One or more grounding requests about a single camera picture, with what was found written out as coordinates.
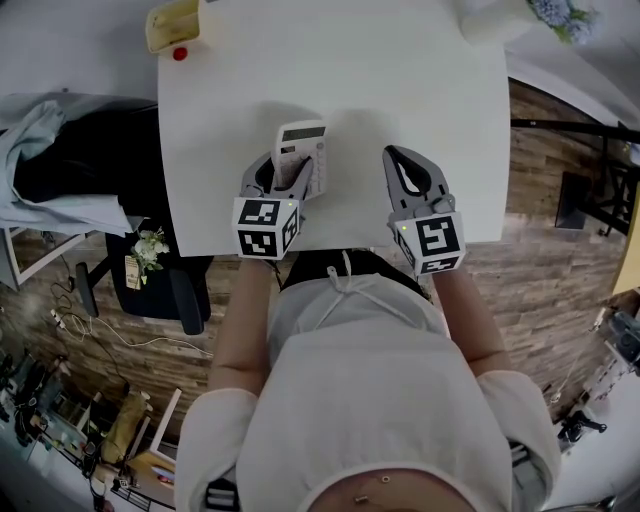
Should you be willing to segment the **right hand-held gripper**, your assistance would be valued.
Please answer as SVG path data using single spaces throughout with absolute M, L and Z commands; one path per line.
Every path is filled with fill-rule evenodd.
M 466 254 L 462 216 L 440 167 L 414 150 L 383 150 L 387 188 L 394 211 L 388 226 L 415 276 L 457 269 Z M 440 199 L 407 208 L 411 197 Z

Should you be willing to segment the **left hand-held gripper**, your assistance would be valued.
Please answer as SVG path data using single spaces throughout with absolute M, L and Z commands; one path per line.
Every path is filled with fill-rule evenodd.
M 301 230 L 301 212 L 313 170 L 313 159 L 307 157 L 300 162 L 289 186 L 272 187 L 274 165 L 267 152 L 244 172 L 232 217 L 240 257 L 270 261 L 284 258 Z

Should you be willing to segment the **white calculator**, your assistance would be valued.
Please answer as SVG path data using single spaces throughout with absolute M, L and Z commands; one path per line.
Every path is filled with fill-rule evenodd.
M 273 184 L 289 186 L 295 180 L 300 164 L 310 158 L 313 171 L 307 185 L 306 198 L 313 199 L 327 188 L 327 126 L 322 120 L 297 121 L 282 125 L 276 136 L 271 160 Z

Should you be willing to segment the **person's left forearm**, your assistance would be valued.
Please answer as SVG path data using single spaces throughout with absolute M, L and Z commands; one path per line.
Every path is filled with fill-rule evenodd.
M 242 389 L 258 396 L 270 373 L 268 313 L 273 270 L 244 260 L 217 331 L 208 389 Z

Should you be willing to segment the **person's right forearm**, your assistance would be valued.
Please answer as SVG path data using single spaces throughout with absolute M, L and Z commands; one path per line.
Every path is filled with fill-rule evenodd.
M 467 270 L 460 266 L 432 276 L 450 337 L 477 376 L 511 370 L 495 319 Z

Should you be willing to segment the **black office chair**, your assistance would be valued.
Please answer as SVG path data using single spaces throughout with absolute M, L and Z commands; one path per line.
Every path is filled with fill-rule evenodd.
M 203 332 L 211 316 L 206 272 L 211 257 L 183 257 L 174 233 L 162 163 L 156 108 L 98 111 L 78 120 L 80 127 L 106 141 L 100 144 L 100 159 L 114 166 L 109 179 L 117 184 L 117 195 L 125 213 L 139 217 L 139 227 L 123 236 L 105 236 L 107 256 L 94 269 L 84 262 L 76 266 L 75 287 L 91 317 L 99 311 L 94 287 L 105 274 L 113 280 L 122 310 L 131 315 L 178 320 L 187 335 Z M 140 230 L 162 227 L 170 253 L 159 258 L 164 269 L 148 274 L 140 290 L 125 285 L 125 257 L 138 240 Z

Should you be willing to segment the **white flower bouquet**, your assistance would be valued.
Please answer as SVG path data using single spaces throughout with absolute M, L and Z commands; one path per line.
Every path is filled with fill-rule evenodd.
M 129 261 L 137 269 L 136 288 L 140 289 L 147 284 L 148 274 L 164 269 L 160 263 L 161 256 L 170 253 L 170 247 L 162 227 L 153 230 L 140 230 L 137 232 L 138 240 L 131 247 Z

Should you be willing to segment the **white vase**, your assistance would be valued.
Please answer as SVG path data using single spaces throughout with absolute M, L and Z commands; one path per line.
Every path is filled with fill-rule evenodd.
M 526 0 L 492 0 L 461 21 L 461 33 L 473 45 L 500 45 L 519 38 L 538 22 Z

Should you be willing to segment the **yellow open container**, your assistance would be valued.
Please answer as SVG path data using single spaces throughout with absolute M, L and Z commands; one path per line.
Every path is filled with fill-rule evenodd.
M 152 54 L 199 39 L 199 0 L 171 0 L 152 8 L 146 18 L 145 36 Z

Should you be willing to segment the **person's white sweatshirt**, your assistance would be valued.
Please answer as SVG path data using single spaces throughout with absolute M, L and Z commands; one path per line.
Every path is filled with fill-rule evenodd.
M 439 299 L 368 250 L 301 253 L 268 313 L 258 396 L 207 391 L 176 512 L 539 512 L 561 453 L 525 374 L 477 377 Z

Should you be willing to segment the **light blue jacket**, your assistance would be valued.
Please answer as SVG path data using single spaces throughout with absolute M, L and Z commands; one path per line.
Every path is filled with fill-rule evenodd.
M 42 101 L 0 135 L 0 227 L 68 235 L 123 236 L 134 222 L 119 203 L 114 166 L 100 159 L 106 138 Z

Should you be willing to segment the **blue flower bunch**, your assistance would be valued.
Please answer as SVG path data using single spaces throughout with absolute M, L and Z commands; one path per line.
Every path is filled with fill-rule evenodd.
M 594 36 L 600 13 L 581 9 L 573 0 L 525 0 L 535 17 L 551 29 L 566 44 L 586 44 Z

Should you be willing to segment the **wooden side table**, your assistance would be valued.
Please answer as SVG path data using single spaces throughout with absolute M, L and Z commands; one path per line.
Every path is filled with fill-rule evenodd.
M 611 295 L 640 289 L 640 183 L 630 223 L 623 257 L 613 280 Z

